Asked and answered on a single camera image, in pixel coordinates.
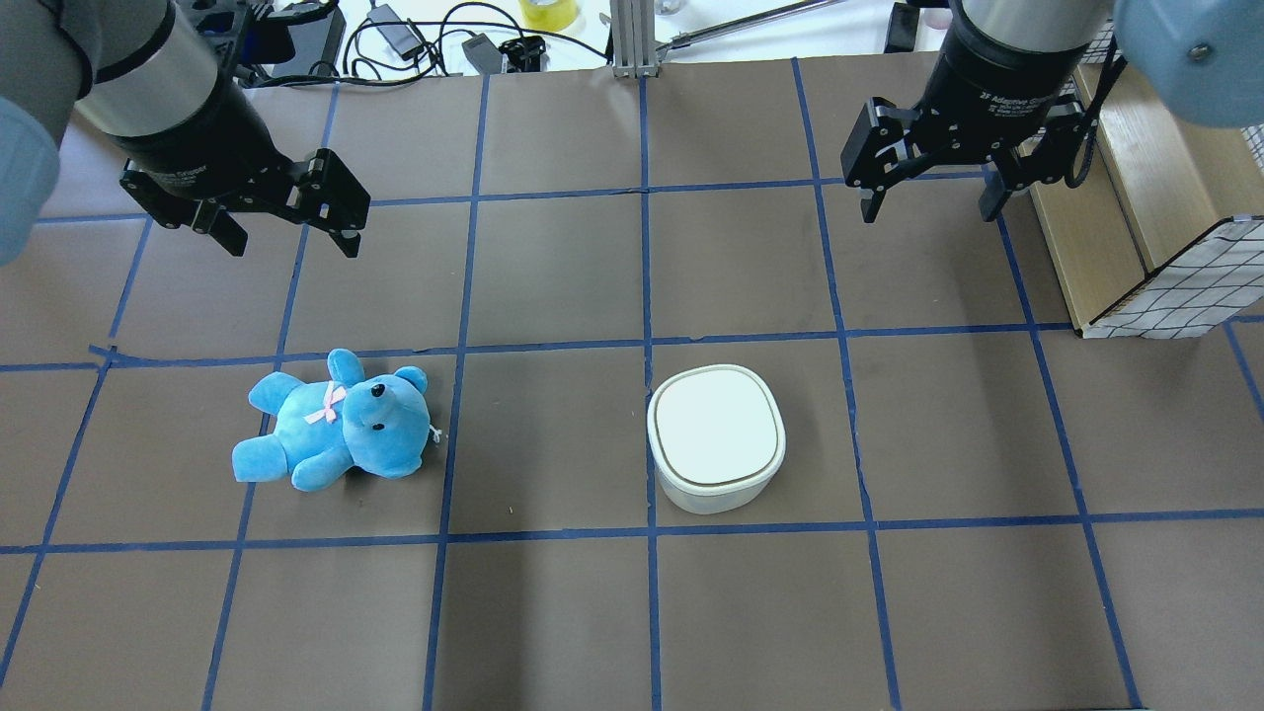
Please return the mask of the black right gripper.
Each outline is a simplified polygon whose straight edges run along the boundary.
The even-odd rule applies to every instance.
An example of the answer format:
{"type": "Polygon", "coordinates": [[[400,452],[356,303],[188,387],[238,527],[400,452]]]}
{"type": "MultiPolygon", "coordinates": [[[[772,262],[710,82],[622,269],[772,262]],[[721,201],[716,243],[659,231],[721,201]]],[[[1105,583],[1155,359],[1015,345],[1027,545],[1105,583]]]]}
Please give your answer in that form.
{"type": "Polygon", "coordinates": [[[876,221],[889,189],[935,164],[991,159],[977,201],[983,221],[997,220],[1009,199],[1034,185],[1077,189],[1086,170],[1074,167],[1074,156],[1098,120],[1071,94],[1055,100],[1076,62],[1074,48],[1028,51],[975,23],[952,23],[915,108],[870,97],[841,148],[841,176],[860,192],[862,220],[876,221]],[[1039,127],[1029,147],[1024,139],[1039,127]]]}

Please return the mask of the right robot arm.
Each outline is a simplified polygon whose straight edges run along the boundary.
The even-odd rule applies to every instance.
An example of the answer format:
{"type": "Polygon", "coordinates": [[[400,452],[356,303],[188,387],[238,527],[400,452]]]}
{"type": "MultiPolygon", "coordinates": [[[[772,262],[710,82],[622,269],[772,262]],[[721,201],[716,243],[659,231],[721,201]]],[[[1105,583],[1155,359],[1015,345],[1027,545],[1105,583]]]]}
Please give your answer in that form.
{"type": "Polygon", "coordinates": [[[875,221],[889,190],[940,166],[988,166],[994,221],[1036,183],[1077,189],[1103,104],[1126,70],[1176,116],[1261,121],[1259,1],[949,1],[952,18],[913,108],[873,96],[841,148],[841,175],[875,221]]]}

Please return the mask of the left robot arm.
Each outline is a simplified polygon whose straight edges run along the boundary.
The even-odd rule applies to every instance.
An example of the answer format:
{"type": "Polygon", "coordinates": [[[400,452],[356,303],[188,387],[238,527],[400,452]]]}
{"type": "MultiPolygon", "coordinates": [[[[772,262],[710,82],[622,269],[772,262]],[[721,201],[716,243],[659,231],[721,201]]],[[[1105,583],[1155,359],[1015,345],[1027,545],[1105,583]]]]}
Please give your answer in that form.
{"type": "Polygon", "coordinates": [[[118,183],[167,229],[244,256],[239,214],[269,214],[359,256],[370,196],[329,148],[292,159],[177,1],[3,4],[3,262],[16,261],[82,116],[125,158],[118,183]]]}

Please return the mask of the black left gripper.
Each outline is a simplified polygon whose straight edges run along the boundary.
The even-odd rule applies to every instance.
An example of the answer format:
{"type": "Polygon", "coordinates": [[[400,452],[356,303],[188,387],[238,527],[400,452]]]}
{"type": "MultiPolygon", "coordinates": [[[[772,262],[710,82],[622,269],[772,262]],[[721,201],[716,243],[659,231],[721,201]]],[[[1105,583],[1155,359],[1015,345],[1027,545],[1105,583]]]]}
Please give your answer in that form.
{"type": "Polygon", "coordinates": [[[289,159],[230,81],[217,78],[177,118],[105,86],[75,110],[125,156],[120,185],[159,226],[187,226],[241,257],[248,234],[236,214],[269,214],[327,234],[349,261],[359,256],[370,194],[351,167],[330,148],[289,159]]]}

